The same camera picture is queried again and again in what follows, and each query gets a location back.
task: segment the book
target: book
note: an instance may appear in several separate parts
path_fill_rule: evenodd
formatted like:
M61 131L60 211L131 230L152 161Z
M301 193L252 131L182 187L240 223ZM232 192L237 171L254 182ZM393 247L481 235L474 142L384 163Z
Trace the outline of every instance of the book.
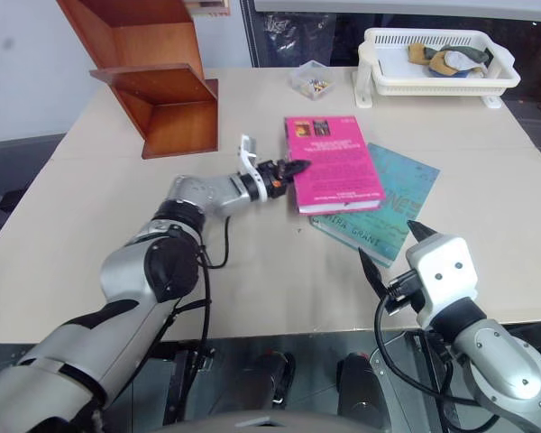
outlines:
M311 161L295 176L301 214L374 209L385 199L354 116L288 117L285 126L290 159Z
M310 223L389 267L407 238L407 221L417 219L439 170L375 144L369 144L369 151L387 196L381 208L312 216Z

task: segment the clear container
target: clear container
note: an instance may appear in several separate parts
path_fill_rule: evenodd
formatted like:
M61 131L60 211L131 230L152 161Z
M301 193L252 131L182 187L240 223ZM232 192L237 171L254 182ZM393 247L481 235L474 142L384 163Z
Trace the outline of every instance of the clear container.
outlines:
M290 85L301 95L315 100L330 92L335 82L327 66L311 60L290 73Z

